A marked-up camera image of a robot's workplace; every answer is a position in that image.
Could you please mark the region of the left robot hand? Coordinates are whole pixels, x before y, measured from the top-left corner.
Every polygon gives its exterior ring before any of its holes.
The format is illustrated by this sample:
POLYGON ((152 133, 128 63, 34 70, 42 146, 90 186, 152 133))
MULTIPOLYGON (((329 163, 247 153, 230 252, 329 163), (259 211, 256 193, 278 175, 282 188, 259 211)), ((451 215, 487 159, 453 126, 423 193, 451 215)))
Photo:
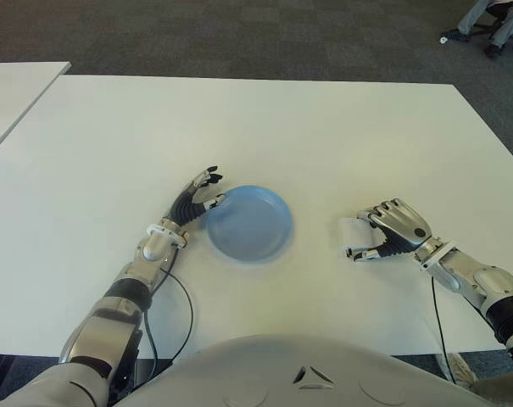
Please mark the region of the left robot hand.
POLYGON ((194 197, 200 189, 217 184, 223 178, 223 175, 218 174, 217 170, 218 166, 214 165, 196 175, 177 196, 164 218, 182 227, 219 206, 226 197, 224 193, 203 202, 194 201, 194 197))

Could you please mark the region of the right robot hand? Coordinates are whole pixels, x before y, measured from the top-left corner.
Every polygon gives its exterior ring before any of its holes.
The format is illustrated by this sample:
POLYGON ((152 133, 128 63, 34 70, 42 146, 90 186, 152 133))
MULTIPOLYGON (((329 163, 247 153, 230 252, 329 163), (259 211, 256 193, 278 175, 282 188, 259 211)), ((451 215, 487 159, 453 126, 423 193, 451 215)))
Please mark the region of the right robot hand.
POLYGON ((372 248, 349 250, 353 261, 382 259, 396 254, 427 251, 432 254, 443 246, 439 238, 432 236, 427 222, 407 203, 399 198, 384 201, 357 214, 373 229, 380 230, 385 239, 372 248))

